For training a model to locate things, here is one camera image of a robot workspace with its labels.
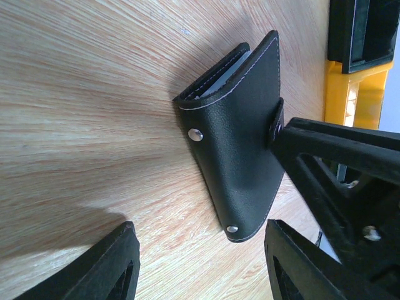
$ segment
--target light wood tabletop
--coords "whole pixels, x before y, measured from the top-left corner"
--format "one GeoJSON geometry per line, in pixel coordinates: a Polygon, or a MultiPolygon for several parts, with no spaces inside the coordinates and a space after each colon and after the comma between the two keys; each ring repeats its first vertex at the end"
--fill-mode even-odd
{"type": "MultiPolygon", "coordinates": [[[[265,225],[229,242],[172,99],[239,43],[280,34],[285,119],[322,119],[328,0],[0,0],[0,293],[125,220],[136,299],[271,299],[265,225]]],[[[284,176],[269,218],[315,241],[284,176]]]]}

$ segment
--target wood grain surface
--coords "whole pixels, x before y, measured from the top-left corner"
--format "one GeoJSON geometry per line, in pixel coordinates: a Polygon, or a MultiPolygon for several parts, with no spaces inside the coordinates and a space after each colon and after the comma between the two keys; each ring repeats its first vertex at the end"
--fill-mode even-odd
{"type": "MultiPolygon", "coordinates": [[[[328,5],[1,0],[1,299],[125,220],[141,243],[136,299],[271,299],[265,226],[226,239],[171,100],[277,29],[286,120],[321,119],[328,5]]],[[[318,234],[286,176],[269,218],[318,234]]]]}

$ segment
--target wallet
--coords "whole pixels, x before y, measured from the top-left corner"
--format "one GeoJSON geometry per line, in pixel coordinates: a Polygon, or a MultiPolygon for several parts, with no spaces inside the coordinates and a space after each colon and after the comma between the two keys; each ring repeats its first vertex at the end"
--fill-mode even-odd
{"type": "Polygon", "coordinates": [[[227,238],[250,239],[284,172],[270,149],[284,126],[278,32],[253,52],[241,43],[174,102],[227,238]]]}

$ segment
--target black leather wallet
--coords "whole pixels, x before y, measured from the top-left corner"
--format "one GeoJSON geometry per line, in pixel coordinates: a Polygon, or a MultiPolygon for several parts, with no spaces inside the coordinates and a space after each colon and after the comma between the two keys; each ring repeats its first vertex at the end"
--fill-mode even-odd
{"type": "Polygon", "coordinates": [[[241,43],[174,99],[227,238],[254,236],[283,176],[269,145],[283,127],[279,38],[241,43]]]}

